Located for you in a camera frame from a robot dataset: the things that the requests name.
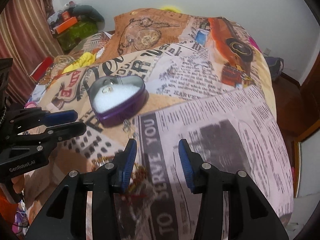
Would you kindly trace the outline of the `purple heart-shaped tin box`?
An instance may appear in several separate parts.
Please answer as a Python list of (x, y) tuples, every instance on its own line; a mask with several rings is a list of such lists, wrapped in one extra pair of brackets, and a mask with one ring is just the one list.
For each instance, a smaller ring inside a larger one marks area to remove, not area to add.
[(83, 82), (93, 112), (104, 127), (121, 124), (137, 114), (147, 101), (145, 83), (138, 76), (103, 76), (91, 86)]

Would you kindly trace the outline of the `red box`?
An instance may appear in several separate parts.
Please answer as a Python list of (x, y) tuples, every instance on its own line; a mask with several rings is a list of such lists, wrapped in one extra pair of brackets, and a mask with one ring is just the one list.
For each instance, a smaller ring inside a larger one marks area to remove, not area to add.
[(51, 56), (46, 57), (42, 62), (38, 64), (38, 66), (33, 70), (33, 72), (29, 75), (36, 82), (39, 82), (42, 77), (44, 77), (47, 69), (53, 65), (53, 58)]

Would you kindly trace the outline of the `striped red curtain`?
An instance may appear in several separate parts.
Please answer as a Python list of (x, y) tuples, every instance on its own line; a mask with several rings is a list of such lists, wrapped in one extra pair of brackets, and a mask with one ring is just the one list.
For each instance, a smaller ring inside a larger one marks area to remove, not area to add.
[(37, 65), (62, 54), (47, 23), (53, 13), (52, 0), (9, 0), (1, 12), (1, 57), (13, 59), (7, 93), (14, 102), (29, 99)]

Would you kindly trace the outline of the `yellow cloth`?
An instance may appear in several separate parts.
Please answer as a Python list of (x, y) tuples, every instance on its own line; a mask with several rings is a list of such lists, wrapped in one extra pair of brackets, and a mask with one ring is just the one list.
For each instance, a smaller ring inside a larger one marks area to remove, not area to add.
[(85, 52), (82, 56), (80, 56), (79, 59), (77, 59), (72, 64), (67, 66), (63, 70), (62, 73), (65, 74), (68, 72), (75, 71), (75, 70), (82, 68), (82, 67), (87, 67), (87, 66), (93, 64), (95, 62), (95, 60), (96, 60), (96, 54), (92, 54), (90, 52)]

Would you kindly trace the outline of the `green patterned box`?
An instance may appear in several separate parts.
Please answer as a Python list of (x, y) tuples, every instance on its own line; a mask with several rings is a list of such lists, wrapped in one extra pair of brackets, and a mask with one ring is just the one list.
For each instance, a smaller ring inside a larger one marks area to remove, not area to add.
[(56, 35), (56, 39), (64, 53), (70, 52), (85, 38), (98, 32), (97, 24), (92, 21), (79, 21), (65, 31)]

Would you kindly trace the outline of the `orange box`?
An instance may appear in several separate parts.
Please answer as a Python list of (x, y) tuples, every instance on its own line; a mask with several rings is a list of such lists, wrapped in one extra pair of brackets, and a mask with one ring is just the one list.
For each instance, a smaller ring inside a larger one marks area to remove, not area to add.
[(60, 34), (62, 32), (64, 32), (65, 30), (67, 30), (68, 28), (70, 28), (71, 26), (75, 25), (78, 22), (76, 17), (71, 17), (68, 20), (66, 20), (65, 22), (61, 23), (60, 25), (58, 25), (57, 27), (54, 28), (54, 32), (56, 34)]

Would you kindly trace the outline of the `newspaper print bed cover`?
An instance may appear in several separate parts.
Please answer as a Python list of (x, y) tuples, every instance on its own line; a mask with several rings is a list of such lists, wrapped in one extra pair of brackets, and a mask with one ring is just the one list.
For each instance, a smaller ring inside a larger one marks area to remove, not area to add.
[(201, 197), (187, 188), (178, 141), (221, 171), (246, 171), (282, 224), (293, 212), (287, 149), (276, 122), (270, 71), (255, 41), (236, 22), (159, 9), (117, 16), (116, 31), (95, 63), (63, 74), (55, 61), (40, 80), (39, 106), (77, 111), (84, 135), (59, 143), (49, 164), (25, 176), (27, 217), (33, 223), (71, 170), (93, 171), (122, 150), (123, 122), (104, 127), (83, 85), (103, 76), (138, 76), (147, 101), (129, 118), (138, 145), (131, 185), (117, 195), (122, 239), (191, 239)]

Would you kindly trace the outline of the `brown wooden door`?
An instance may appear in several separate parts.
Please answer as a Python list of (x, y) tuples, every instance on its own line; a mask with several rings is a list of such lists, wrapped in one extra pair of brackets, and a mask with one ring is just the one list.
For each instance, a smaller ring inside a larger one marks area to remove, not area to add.
[(300, 87), (307, 129), (290, 141), (293, 161), (293, 197), (298, 197), (302, 185), (302, 142), (319, 130), (319, 55)]

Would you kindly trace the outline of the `dark green plush toy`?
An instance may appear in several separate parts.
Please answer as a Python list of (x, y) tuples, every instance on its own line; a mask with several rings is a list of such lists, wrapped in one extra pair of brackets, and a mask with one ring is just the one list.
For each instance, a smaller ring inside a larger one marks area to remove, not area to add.
[(95, 22), (105, 22), (104, 17), (90, 5), (77, 5), (73, 7), (71, 15), (74, 17), (85, 16)]

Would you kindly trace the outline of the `dark blue bag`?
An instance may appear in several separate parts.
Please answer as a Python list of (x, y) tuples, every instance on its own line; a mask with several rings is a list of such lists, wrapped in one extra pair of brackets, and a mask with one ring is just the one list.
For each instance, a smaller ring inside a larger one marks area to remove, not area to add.
[(266, 63), (268, 65), (271, 79), (275, 81), (283, 72), (284, 60), (281, 57), (265, 57)]

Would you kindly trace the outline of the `yellow pillow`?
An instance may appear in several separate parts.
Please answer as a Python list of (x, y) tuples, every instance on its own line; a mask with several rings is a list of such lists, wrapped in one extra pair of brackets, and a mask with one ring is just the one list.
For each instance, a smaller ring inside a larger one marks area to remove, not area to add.
[(181, 10), (178, 9), (178, 7), (175, 7), (173, 5), (165, 5), (160, 7), (160, 9), (165, 11), (175, 12), (175, 13), (181, 13)]

